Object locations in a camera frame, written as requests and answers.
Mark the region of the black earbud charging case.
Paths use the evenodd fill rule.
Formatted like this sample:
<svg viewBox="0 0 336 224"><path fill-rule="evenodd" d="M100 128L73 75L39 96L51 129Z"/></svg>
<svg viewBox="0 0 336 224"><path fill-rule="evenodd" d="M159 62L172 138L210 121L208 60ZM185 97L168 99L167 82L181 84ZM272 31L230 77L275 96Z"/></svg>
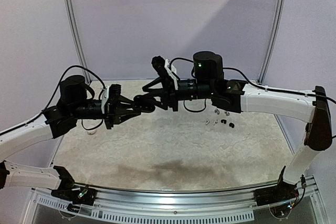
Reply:
<svg viewBox="0 0 336 224"><path fill-rule="evenodd" d="M140 111L141 113L152 113L155 111L155 105L153 102L153 98L146 98L143 95L136 95L133 98L132 108L133 110Z"/></svg>

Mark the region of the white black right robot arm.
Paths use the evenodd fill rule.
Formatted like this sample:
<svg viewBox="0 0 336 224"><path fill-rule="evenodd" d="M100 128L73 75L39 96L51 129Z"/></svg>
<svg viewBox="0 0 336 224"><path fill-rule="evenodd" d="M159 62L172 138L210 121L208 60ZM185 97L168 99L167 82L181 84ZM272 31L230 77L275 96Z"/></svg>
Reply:
<svg viewBox="0 0 336 224"><path fill-rule="evenodd" d="M298 184L304 184L304 172L314 158L327 150L333 141L331 116L325 89L295 91L270 88L242 80L226 80L220 55L200 51L192 58L193 77L182 80L177 76L173 62L156 56L152 66L158 77L143 87L144 99L156 107L178 110L178 102L209 99L212 105L234 113L260 112L282 115L305 122L303 142L292 161L283 167L277 184L254 191L258 206L294 199L299 203L302 195Z"/></svg>

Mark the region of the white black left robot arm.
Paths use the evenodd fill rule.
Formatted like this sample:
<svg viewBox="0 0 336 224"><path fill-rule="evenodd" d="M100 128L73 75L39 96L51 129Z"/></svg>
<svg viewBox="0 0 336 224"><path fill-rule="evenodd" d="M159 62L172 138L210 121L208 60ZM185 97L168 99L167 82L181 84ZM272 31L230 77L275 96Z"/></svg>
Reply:
<svg viewBox="0 0 336 224"><path fill-rule="evenodd" d="M121 86L103 89L102 99L88 98L95 92L81 75L60 82L60 99L32 122L1 133L1 188L14 186L41 187L51 190L54 197L74 205L94 204L97 191L89 186L77 187L70 173L62 166L50 168L19 165L7 158L37 143L56 139L75 128L81 119L103 120L111 129L141 114L141 106L121 95Z"/></svg>

